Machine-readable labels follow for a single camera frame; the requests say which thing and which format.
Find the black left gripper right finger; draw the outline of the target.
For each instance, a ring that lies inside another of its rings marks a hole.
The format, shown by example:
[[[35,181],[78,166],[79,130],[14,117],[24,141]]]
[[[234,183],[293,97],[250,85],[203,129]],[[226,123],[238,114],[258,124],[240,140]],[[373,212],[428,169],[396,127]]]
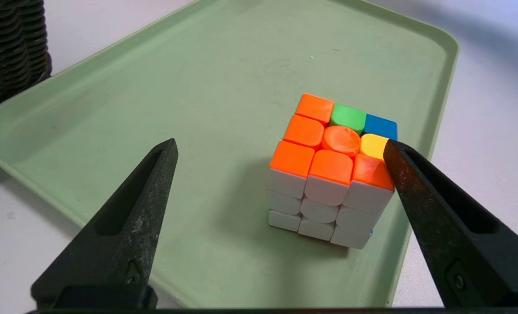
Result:
[[[518,235],[409,145],[383,159],[444,306],[518,308]]]

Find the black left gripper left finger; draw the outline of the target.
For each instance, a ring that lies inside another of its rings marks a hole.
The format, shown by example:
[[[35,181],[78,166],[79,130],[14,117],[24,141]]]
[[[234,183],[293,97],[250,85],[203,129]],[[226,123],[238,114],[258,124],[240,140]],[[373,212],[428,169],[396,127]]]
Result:
[[[31,286],[38,308],[155,308],[150,273],[178,161],[149,151]]]

